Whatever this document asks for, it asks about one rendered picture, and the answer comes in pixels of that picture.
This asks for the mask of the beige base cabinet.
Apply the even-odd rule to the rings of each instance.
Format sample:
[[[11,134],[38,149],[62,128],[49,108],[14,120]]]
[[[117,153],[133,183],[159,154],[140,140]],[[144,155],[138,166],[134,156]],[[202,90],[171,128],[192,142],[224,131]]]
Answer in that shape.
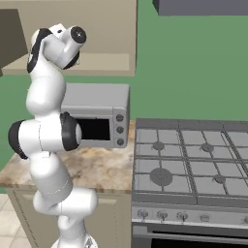
[[[38,213],[34,191],[6,189],[32,248],[50,248],[58,239],[57,218]],[[131,196],[99,193],[99,204],[85,219],[87,231],[99,248],[131,248]]]

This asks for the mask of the beige cabinet door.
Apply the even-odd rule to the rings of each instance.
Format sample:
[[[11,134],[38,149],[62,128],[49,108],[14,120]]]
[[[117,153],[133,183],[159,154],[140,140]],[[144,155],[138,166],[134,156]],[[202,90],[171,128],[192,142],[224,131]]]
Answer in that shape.
[[[0,9],[0,77],[3,68],[27,53],[17,9]]]

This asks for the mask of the grey microwave oven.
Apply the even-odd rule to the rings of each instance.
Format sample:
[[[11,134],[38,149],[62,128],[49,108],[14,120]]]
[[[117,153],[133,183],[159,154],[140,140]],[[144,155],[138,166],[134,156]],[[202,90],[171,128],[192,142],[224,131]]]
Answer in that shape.
[[[125,148],[130,125],[129,84],[68,83],[61,110],[79,124],[81,147]]]

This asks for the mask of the grey gas hob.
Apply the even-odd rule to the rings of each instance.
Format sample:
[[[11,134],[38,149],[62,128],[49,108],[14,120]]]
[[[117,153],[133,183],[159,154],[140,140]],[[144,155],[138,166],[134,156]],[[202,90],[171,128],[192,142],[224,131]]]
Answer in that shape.
[[[132,201],[248,208],[248,121],[136,121]]]

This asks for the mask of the grey extractor hood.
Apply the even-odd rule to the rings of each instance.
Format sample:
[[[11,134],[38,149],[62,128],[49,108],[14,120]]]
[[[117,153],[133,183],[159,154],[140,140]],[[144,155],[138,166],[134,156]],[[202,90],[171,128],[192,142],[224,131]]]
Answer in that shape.
[[[152,0],[159,16],[248,16],[248,0]]]

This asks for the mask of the beige wall cabinet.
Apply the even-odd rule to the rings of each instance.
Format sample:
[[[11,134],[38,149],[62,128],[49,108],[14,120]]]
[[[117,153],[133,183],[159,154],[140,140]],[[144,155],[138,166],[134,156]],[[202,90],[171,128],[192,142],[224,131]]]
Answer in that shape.
[[[138,0],[0,0],[16,9],[25,41],[41,27],[80,26],[87,35],[69,76],[132,77],[137,61]]]

